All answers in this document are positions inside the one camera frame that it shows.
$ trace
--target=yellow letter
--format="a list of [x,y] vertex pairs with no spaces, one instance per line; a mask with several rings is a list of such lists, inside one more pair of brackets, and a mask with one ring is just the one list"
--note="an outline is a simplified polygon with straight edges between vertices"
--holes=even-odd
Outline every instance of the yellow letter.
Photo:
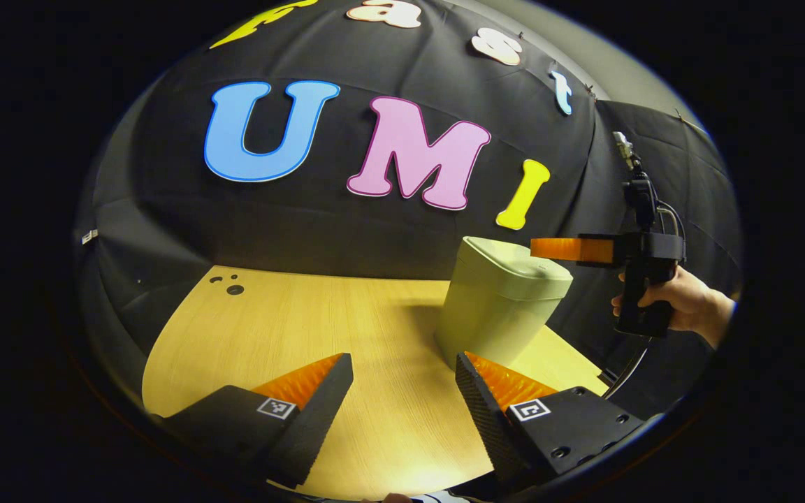
[[523,51],[521,44],[500,31],[492,28],[478,29],[477,37],[470,39],[470,42],[481,53],[504,64],[515,66],[521,63],[521,57],[517,54]]
[[347,17],[355,20],[369,20],[370,22],[385,22],[400,28],[418,28],[421,22],[418,16],[421,14],[419,7],[413,6],[408,2],[398,2],[397,0],[365,0],[364,6],[354,7],[347,11]]
[[244,23],[239,29],[236,29],[229,34],[228,37],[223,38],[221,41],[211,45],[210,48],[215,48],[217,45],[223,45],[226,42],[236,41],[238,38],[244,38],[256,31],[260,24],[268,24],[274,20],[281,19],[284,14],[290,13],[294,7],[311,6],[319,2],[319,0],[301,0],[300,2],[288,3],[287,6],[275,7],[275,9],[266,10],[264,13],[257,15],[249,22]]
[[536,198],[536,192],[539,191],[539,186],[545,184],[550,178],[549,169],[546,166],[537,163],[532,159],[527,159],[523,162],[523,179],[521,184],[518,185],[517,191],[514,192],[512,201],[508,203],[505,211],[499,213],[495,218],[495,222],[502,227],[508,229],[522,229],[523,225],[527,223],[525,219],[527,210],[533,204]]

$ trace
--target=trash can lid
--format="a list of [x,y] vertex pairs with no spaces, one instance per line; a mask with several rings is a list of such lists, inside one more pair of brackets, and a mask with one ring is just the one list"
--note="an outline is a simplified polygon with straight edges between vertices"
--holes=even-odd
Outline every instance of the trash can lid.
[[458,257],[496,293],[512,300],[560,299],[573,281],[566,268],[531,257],[530,249],[513,242],[465,236]]

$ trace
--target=cutout letter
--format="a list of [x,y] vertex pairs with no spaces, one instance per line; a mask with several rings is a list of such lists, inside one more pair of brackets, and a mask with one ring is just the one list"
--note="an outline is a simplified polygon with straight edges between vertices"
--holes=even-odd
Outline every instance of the cutout letter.
[[391,159],[403,198],[411,198],[435,170],[437,181],[421,195],[425,203],[445,210],[467,206],[465,190],[480,149],[489,143],[489,131],[466,121],[453,124],[439,140],[428,145],[421,109],[413,102],[380,96],[371,100],[377,125],[358,175],[347,188],[363,196],[386,196],[393,190],[387,180]]
[[558,107],[566,115],[571,115],[573,111],[567,102],[567,97],[573,94],[570,87],[567,85],[567,78],[557,71],[549,71],[549,75],[555,79],[555,98],[558,100]]
[[347,17],[370,22],[385,22],[400,28],[418,28],[421,22],[418,16],[421,9],[408,2],[397,0],[365,0],[362,7],[354,7],[347,11]]
[[518,185],[517,191],[514,192],[514,197],[508,203],[508,207],[506,207],[505,211],[499,213],[495,218],[495,222],[502,227],[508,227],[508,229],[514,229],[515,231],[522,229],[524,224],[527,223],[527,210],[533,204],[540,186],[548,182],[550,176],[549,169],[543,166],[542,163],[537,163],[532,159],[525,160],[523,162],[521,184]]
[[280,20],[282,17],[284,17],[284,14],[290,13],[291,10],[294,10],[294,7],[311,6],[311,4],[316,2],[319,2],[319,0],[302,0],[301,2],[288,3],[287,6],[275,7],[275,9],[266,10],[264,13],[258,14],[253,19],[249,20],[249,22],[240,25],[240,27],[230,33],[228,37],[223,38],[221,41],[211,45],[210,48],[215,48],[218,45],[223,45],[226,42],[236,41],[238,38],[247,37],[255,32],[256,28],[259,28],[260,24],[268,24],[274,22],[274,20]]
[[253,105],[269,89],[265,82],[244,82],[213,94],[216,106],[204,140],[204,160],[215,174],[236,182],[267,182],[288,175],[310,153],[322,106],[341,92],[338,84],[320,80],[288,85],[284,92],[293,105],[282,144],[268,154],[255,154],[244,147],[244,131]]
[[521,44],[501,31],[492,28],[478,29],[477,37],[470,39],[470,42],[475,49],[496,61],[509,66],[521,63],[521,57],[517,54],[523,51]]

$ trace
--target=black handle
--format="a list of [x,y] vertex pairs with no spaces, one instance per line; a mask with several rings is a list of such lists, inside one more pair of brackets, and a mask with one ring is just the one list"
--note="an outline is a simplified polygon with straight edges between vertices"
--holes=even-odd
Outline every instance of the black handle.
[[673,306],[664,300],[658,300],[645,308],[639,308],[638,302],[645,296],[646,286],[673,279],[675,261],[637,258],[626,264],[625,274],[623,302],[616,330],[624,334],[665,337],[673,317]]

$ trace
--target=orange soft finger pad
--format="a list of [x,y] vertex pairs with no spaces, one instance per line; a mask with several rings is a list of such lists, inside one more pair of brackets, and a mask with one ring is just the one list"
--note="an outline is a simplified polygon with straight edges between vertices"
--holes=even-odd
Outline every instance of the orange soft finger pad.
[[251,391],[265,395],[270,398],[277,398],[291,404],[297,404],[300,410],[306,407],[313,394],[319,389],[319,385],[325,376],[331,372],[335,363],[338,362],[342,353],[335,354],[300,367],[293,372],[288,372],[279,378],[275,378],[261,384]]
[[486,358],[464,351],[467,359],[470,360],[474,369],[480,374],[486,387],[493,394],[502,413],[508,410],[513,404],[523,404],[535,398],[546,397],[556,393],[555,389],[549,388],[541,382],[530,379],[527,376],[515,372],[508,367],[496,362],[490,362]]
[[614,240],[540,238],[530,240],[530,255],[556,261],[614,262]]

